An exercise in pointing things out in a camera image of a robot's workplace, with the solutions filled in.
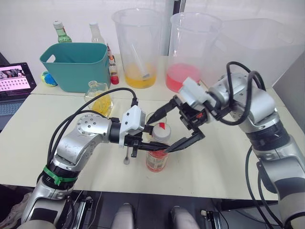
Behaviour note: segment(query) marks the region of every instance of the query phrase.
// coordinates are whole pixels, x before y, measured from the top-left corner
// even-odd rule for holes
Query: teal plastic basket
[[[54,62],[47,62],[54,55]],[[95,80],[110,87],[107,46],[101,43],[58,43],[49,47],[40,61],[66,92],[87,92]]]

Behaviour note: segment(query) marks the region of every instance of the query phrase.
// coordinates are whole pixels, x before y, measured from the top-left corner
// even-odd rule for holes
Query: clear bottle
[[[65,28],[63,27],[63,24],[61,21],[53,22],[53,26],[58,35],[58,43],[72,42],[72,39],[67,35]]]
[[[106,83],[98,83],[96,81],[90,81],[88,85],[89,85],[89,90],[87,91],[84,97],[84,100],[86,102],[102,94],[103,92],[108,91],[108,86]],[[99,112],[108,118],[113,107],[113,102],[110,98],[110,95],[106,94],[101,98],[98,98],[88,106],[91,110]]]
[[[92,33],[92,39],[91,41],[93,43],[102,43],[105,44],[104,38],[101,36],[101,32],[99,29],[99,25],[97,22],[91,22],[89,23],[91,33]]]
[[[157,123],[152,129],[152,140],[166,143],[171,137],[171,128],[166,123]],[[165,150],[149,151],[146,155],[146,166],[152,172],[162,171],[168,159],[168,153]]]

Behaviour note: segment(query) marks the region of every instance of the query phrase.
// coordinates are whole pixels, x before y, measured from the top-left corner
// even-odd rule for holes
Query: green zip tie
[[[57,176],[56,174],[54,174],[51,170],[49,170],[49,169],[47,168],[47,166],[45,166],[45,167],[43,168],[43,171],[44,171],[46,174],[48,174],[51,178],[53,178],[53,179],[54,179],[54,184],[56,184],[56,185],[58,185],[58,186],[61,184],[61,182],[72,182],[72,181],[77,180],[77,177],[73,177],[73,178],[59,177],[59,176]]]

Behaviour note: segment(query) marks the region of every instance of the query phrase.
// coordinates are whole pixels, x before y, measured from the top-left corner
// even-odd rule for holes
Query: white plastic tub
[[[203,82],[212,86],[226,73],[229,61],[257,70],[272,86],[304,52],[305,35],[271,19],[225,21],[211,48]],[[231,71],[242,71],[232,67]]]

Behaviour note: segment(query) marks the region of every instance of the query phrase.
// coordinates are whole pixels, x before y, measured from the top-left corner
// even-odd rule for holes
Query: yellow liquid
[[[126,83],[134,88],[147,88],[152,86],[157,77],[156,69],[149,63],[146,64],[146,68],[148,70],[149,77],[143,78],[143,75],[135,63],[128,65],[125,68]]]
[[[112,110],[113,103],[110,95],[104,95],[103,97],[97,99],[92,106],[92,110],[101,113],[105,117],[109,117]]]

